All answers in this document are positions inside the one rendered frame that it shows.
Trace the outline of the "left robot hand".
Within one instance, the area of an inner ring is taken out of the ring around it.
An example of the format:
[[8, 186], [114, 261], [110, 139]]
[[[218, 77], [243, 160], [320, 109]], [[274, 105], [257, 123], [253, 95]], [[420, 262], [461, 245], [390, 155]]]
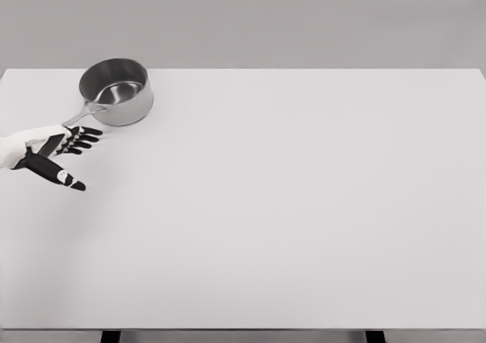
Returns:
[[101, 130], [86, 126], [65, 127], [58, 124], [19, 131], [11, 135], [24, 141], [26, 153], [15, 168], [10, 170], [25, 168], [53, 184], [79, 191], [86, 190], [83, 182], [77, 180], [52, 158], [62, 154], [79, 156], [85, 149], [90, 149], [99, 141], [103, 135]]

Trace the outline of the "steel pot with long handle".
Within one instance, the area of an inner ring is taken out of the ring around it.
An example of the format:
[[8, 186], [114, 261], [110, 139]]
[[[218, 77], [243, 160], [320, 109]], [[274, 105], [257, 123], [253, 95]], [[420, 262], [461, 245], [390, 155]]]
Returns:
[[66, 127], [88, 115], [113, 127], [135, 124], [149, 114], [155, 99], [147, 69], [130, 58], [110, 58], [90, 66], [78, 89], [84, 103], [62, 123]]

